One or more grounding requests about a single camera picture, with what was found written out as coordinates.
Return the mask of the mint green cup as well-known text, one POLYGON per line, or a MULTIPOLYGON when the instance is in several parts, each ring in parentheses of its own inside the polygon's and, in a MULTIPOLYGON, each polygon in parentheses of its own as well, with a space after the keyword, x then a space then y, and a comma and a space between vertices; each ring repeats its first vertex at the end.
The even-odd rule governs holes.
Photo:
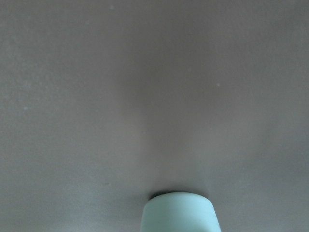
POLYGON ((161 194, 143 209, 141 232, 220 232, 212 203, 188 192, 161 194))

